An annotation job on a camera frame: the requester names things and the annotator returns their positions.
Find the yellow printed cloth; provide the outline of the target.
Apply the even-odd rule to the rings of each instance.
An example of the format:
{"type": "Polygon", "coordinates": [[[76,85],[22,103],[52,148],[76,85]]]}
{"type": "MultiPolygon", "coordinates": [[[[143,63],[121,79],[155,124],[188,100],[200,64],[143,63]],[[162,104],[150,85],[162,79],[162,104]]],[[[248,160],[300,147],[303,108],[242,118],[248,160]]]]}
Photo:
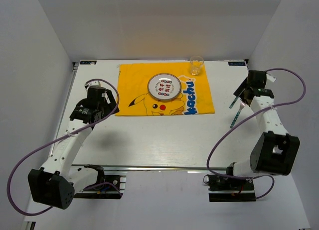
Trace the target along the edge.
{"type": "Polygon", "coordinates": [[[205,66],[191,74],[189,62],[121,64],[117,116],[213,114],[205,66]]]}

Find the white plate with red print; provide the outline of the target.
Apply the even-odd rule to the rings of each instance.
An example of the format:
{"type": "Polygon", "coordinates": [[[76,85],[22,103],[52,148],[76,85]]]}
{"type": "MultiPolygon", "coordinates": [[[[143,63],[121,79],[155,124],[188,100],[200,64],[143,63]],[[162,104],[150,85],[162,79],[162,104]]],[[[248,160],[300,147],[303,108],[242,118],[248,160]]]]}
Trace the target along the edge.
{"type": "Polygon", "coordinates": [[[159,73],[148,81],[148,92],[155,99],[172,100],[180,94],[181,82],[173,74],[159,73]]]}

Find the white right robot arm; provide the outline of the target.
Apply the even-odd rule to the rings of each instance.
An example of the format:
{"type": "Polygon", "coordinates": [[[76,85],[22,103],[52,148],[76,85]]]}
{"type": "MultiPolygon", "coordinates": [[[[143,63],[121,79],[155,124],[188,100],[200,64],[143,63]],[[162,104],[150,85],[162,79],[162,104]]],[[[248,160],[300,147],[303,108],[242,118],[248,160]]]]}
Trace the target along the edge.
{"type": "Polygon", "coordinates": [[[265,71],[250,70],[234,93],[256,114],[261,136],[248,160],[227,167],[225,183],[232,190],[243,184],[244,177],[289,175],[300,146],[299,138],[290,135],[282,124],[266,82],[265,71]]]}

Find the knife with teal handle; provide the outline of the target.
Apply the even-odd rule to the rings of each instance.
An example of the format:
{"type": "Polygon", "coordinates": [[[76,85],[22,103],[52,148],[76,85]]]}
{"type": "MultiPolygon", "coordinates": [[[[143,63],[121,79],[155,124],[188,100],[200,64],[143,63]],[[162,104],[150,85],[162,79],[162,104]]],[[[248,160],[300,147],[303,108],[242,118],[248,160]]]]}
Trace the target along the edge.
{"type": "Polygon", "coordinates": [[[234,100],[232,101],[232,103],[231,103],[230,106],[229,106],[230,109],[234,107],[234,105],[235,105],[235,103],[237,102],[238,99],[239,99],[238,96],[236,96],[236,97],[234,98],[234,100]]]}

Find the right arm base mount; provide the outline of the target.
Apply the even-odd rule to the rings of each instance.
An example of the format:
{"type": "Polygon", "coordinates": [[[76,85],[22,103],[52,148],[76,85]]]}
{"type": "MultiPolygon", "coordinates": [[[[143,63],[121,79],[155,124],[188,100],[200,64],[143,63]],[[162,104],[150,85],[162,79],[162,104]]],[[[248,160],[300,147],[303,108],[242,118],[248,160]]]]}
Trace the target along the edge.
{"type": "Polygon", "coordinates": [[[208,186],[208,196],[211,203],[256,201],[252,180],[238,180],[207,174],[203,177],[203,183],[208,186]]]}

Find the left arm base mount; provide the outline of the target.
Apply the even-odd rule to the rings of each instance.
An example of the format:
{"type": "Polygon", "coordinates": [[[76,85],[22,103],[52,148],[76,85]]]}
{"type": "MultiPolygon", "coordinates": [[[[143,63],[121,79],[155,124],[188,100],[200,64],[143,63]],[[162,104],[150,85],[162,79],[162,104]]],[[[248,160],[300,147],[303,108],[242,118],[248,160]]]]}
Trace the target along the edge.
{"type": "Polygon", "coordinates": [[[125,171],[115,169],[105,169],[102,166],[91,165],[90,168],[97,170],[97,181],[90,189],[82,190],[75,194],[77,199],[114,199],[119,200],[125,190],[125,171]]]}

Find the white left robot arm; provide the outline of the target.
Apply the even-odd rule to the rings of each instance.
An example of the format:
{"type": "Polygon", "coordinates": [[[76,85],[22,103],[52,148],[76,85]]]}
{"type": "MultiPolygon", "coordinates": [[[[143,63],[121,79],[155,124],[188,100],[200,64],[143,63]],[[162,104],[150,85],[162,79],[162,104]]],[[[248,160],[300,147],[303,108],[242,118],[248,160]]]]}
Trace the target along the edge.
{"type": "Polygon", "coordinates": [[[91,186],[95,190],[104,187],[105,174],[101,166],[84,165],[74,173],[70,173],[70,169],[95,123],[118,111],[110,90],[97,86],[87,89],[87,97],[77,103],[70,115],[66,138],[56,144],[53,154],[40,169],[32,169],[28,174],[35,202],[66,209],[75,194],[86,187],[91,186]]]}

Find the fork with teal handle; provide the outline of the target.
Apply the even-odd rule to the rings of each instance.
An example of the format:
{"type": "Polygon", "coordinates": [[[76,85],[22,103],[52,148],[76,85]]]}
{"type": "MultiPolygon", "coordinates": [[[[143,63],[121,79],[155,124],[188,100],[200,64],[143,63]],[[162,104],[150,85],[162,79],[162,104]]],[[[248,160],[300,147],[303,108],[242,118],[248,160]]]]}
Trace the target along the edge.
{"type": "Polygon", "coordinates": [[[233,127],[235,126],[236,121],[237,121],[237,119],[238,119],[240,113],[242,112],[242,110],[245,108],[245,106],[246,106],[246,103],[245,103],[245,102],[241,102],[241,103],[240,103],[239,109],[238,109],[238,111],[237,111],[237,113],[236,113],[236,115],[235,115],[235,117],[234,117],[234,119],[233,119],[233,121],[232,121],[232,123],[231,123],[231,125],[230,125],[230,128],[233,128],[233,127]]]}

